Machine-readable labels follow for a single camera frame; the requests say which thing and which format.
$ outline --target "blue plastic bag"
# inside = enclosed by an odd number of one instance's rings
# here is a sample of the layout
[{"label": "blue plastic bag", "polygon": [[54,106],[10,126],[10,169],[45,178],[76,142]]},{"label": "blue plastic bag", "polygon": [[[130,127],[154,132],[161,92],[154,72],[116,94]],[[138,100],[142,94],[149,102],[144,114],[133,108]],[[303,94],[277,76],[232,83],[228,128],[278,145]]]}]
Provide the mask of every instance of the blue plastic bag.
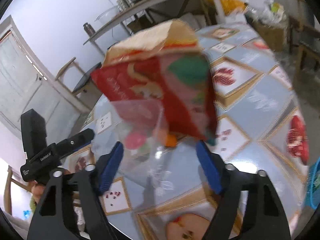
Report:
[{"label": "blue plastic bag", "polygon": [[309,169],[305,205],[314,210],[320,204],[320,158]]}]

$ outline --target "round table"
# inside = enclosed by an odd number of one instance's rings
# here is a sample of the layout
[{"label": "round table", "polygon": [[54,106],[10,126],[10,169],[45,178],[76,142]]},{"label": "round table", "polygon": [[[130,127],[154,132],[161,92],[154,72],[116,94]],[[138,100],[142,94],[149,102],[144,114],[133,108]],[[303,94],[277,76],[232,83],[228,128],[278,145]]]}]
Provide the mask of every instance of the round table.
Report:
[{"label": "round table", "polygon": [[[223,79],[216,80],[218,136],[210,150],[240,171],[265,170],[282,200],[292,232],[303,206],[308,167],[304,164],[306,153],[300,156],[290,144],[290,140],[297,140],[292,129],[304,123],[291,83],[250,26],[215,25],[199,30],[197,35],[213,73],[221,68],[234,71],[228,85]],[[121,119],[102,96],[84,127],[97,132],[99,118],[108,113],[110,126],[92,143],[96,160],[110,152],[117,140],[114,128]],[[170,238],[177,219],[201,225],[211,220],[217,202],[208,196],[195,143],[193,138],[184,137],[176,148],[166,151],[153,179],[146,159],[132,171],[118,172],[110,192],[103,197],[108,221],[129,238],[140,240]],[[110,198],[111,193],[120,194]],[[243,192],[233,236],[239,233],[245,203]]]}]

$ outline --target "concrete floor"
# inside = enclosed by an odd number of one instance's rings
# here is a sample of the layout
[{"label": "concrete floor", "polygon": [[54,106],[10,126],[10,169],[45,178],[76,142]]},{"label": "concrete floor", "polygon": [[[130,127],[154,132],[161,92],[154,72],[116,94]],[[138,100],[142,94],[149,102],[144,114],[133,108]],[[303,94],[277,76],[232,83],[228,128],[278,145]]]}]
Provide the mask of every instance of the concrete floor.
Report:
[{"label": "concrete floor", "polygon": [[[295,63],[297,49],[293,49],[292,55],[285,50],[276,53],[276,58],[281,62],[282,67],[287,72],[291,82],[295,73]],[[315,62],[306,58],[304,69],[300,72],[297,82],[294,84],[294,90],[297,93],[300,108],[306,123],[307,136],[309,140],[309,162],[313,165],[320,156],[320,71],[313,70]],[[310,220],[314,210],[311,207],[305,207],[299,218],[299,222],[293,239],[305,227]]]}]

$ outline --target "door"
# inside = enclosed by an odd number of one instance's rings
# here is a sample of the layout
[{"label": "door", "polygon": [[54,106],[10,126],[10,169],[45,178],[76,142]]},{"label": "door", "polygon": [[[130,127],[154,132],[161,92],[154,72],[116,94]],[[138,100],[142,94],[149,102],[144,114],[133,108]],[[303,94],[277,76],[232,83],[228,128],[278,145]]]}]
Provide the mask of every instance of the door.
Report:
[{"label": "door", "polygon": [[21,131],[20,116],[34,109],[46,121],[47,143],[69,136],[80,116],[35,69],[11,32],[0,41],[0,114]]}]

